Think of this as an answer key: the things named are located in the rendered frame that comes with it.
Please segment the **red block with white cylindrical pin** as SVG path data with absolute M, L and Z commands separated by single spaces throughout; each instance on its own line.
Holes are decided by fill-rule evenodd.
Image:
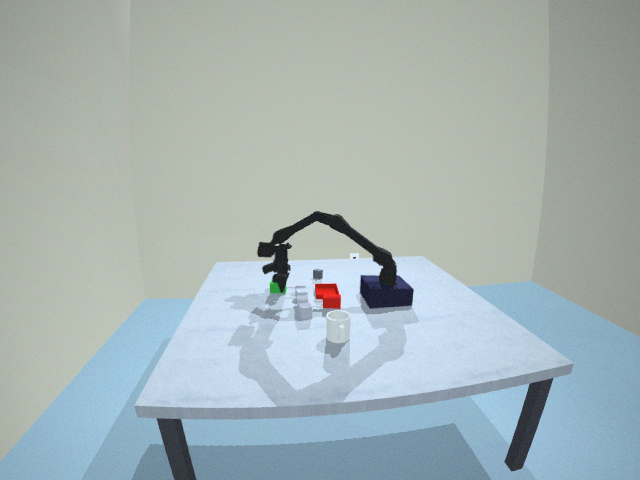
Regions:
M 323 299 L 314 299 L 314 302 L 323 302 L 323 308 L 341 309 L 341 294 L 324 295 Z

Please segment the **white mug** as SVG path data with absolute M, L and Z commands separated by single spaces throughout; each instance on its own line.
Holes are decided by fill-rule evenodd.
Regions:
M 331 311 L 327 314 L 327 339 L 333 343 L 344 343 L 350 338 L 350 314 L 346 311 Z

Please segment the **green gauge with white pin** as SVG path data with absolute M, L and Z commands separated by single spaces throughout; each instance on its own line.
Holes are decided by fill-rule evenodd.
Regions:
M 273 281 L 270 282 L 270 293 L 285 293 L 286 289 L 295 289 L 295 287 L 286 287 L 285 285 L 283 292 L 280 292 L 277 283 L 273 283 Z

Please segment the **red tray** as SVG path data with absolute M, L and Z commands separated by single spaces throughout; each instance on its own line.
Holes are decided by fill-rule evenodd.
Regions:
M 339 294 L 337 284 L 315 284 L 316 299 L 323 299 L 324 295 Z

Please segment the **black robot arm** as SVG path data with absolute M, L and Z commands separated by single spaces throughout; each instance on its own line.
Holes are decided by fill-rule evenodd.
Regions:
M 290 238 L 294 233 L 300 231 L 301 229 L 316 221 L 325 225 L 329 225 L 330 228 L 347 235 L 361 247 L 370 252 L 374 256 L 373 262 L 377 263 L 379 267 L 383 267 L 381 268 L 381 272 L 379 273 L 379 281 L 384 285 L 397 285 L 397 283 L 395 282 L 397 264 L 393 260 L 392 254 L 383 248 L 377 247 L 374 243 L 372 243 L 362 234 L 353 229 L 348 224 L 348 222 L 339 214 L 332 215 L 320 211 L 315 211 L 311 215 L 298 221 L 297 223 L 279 229 L 278 231 L 273 233 L 273 239 L 270 241 L 270 243 L 259 243 L 258 256 L 271 258 L 272 255 L 274 255 L 275 259 L 288 258 L 287 249 L 290 249 L 292 246 L 288 242 L 286 244 L 282 243 Z M 279 244 L 279 246 L 274 246 L 276 244 Z

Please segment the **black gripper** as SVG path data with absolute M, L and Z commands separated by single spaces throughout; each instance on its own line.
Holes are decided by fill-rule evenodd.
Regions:
M 277 283 L 280 292 L 283 292 L 287 279 L 289 277 L 289 272 L 291 270 L 291 266 L 288 264 L 288 258 L 286 259 L 275 259 L 274 260 L 276 271 L 272 276 L 273 283 Z

